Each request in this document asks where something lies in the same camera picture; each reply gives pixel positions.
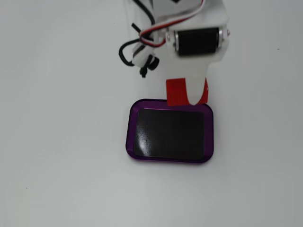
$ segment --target red tape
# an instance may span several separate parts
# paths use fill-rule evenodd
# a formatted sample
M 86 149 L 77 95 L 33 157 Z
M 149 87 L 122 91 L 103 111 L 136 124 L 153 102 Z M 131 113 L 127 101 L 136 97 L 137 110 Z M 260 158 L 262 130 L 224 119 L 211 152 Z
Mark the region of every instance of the red tape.
M 190 105 L 187 93 L 185 78 L 168 79 L 166 81 L 167 103 L 169 106 Z M 198 104 L 205 104 L 208 101 L 208 84 L 205 79 L 204 92 Z

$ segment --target white wire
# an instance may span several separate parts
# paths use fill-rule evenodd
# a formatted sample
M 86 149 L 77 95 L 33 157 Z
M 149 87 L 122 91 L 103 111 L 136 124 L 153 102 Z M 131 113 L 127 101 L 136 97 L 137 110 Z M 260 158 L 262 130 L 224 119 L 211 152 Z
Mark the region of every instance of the white wire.
M 163 22 L 160 22 L 160 23 L 157 23 L 157 24 L 154 24 L 152 25 L 150 28 L 146 29 L 146 30 L 151 30 L 152 28 L 155 28 L 155 27 L 159 27 L 159 26 L 164 26 L 166 24 L 169 24 L 169 23 L 172 23 L 174 21 L 178 21 L 178 20 L 183 20 L 183 19 L 187 19 L 187 18 L 191 18 L 192 16 L 195 16 L 196 14 L 198 14 L 199 12 L 202 11 L 202 9 L 204 8 L 204 5 L 206 3 L 207 0 L 203 0 L 202 1 L 202 4 L 199 6 L 199 8 L 197 8 L 196 10 L 194 10 L 193 12 L 191 13 L 188 13 L 188 14 L 185 14 L 185 15 L 182 15 L 182 16 L 178 16 L 178 17 L 174 17 L 172 19 L 168 19 L 166 21 L 163 21 Z

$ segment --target purple frame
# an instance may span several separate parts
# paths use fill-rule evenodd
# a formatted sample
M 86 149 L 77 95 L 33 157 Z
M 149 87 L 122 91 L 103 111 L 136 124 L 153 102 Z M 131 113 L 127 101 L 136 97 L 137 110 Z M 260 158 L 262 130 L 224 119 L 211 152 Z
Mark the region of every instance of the purple frame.
M 140 109 L 153 109 L 153 110 L 173 110 L 173 111 L 186 111 L 186 112 L 201 112 L 204 114 L 204 156 L 200 160 L 186 160 L 174 158 L 160 158 L 160 157 L 142 157 L 134 154 L 134 138 L 136 135 L 136 126 L 138 112 Z M 126 138 L 126 151 L 134 159 L 161 161 L 161 162 L 183 162 L 200 164 L 207 162 L 214 153 L 214 114 L 212 109 L 207 105 L 195 106 L 168 106 L 166 100 L 155 99 L 141 99 L 135 102 L 131 108 L 128 122 L 127 138 Z

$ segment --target white table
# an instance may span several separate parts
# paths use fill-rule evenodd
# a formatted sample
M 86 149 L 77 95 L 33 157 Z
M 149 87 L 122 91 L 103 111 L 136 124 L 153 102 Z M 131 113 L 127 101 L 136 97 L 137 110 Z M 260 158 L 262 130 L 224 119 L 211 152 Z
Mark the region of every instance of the white table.
M 2 0 L 0 227 L 301 227 L 303 1 L 225 4 L 214 156 L 192 166 L 125 150 L 131 105 L 166 77 L 120 61 L 122 0 Z

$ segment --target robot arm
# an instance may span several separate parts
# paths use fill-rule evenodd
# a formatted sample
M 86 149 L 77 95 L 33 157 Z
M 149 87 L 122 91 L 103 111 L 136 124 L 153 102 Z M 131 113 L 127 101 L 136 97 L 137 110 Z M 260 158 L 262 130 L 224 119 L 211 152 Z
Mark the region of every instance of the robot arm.
M 186 78 L 187 96 L 195 105 L 202 96 L 208 66 L 220 61 L 229 44 L 229 20 L 222 0 L 133 0 L 144 12 L 151 25 L 139 32 L 129 66 L 140 68 L 142 77 L 157 68 L 163 56 L 156 57 L 157 48 L 166 48 L 175 64 L 164 67 L 178 68 L 185 62 L 193 65 L 194 75 Z

